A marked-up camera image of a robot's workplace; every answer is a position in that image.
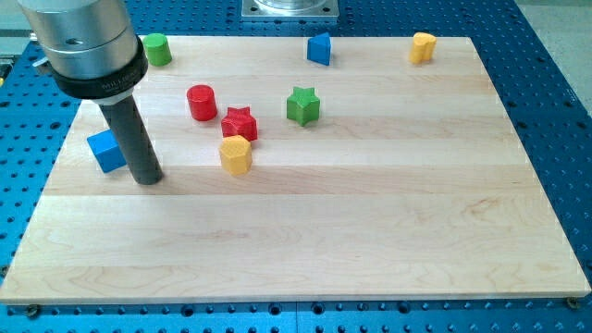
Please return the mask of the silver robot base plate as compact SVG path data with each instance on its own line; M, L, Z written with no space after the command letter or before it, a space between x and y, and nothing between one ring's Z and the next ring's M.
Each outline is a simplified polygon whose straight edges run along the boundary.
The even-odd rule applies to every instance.
M244 19L336 19L338 0L242 0Z

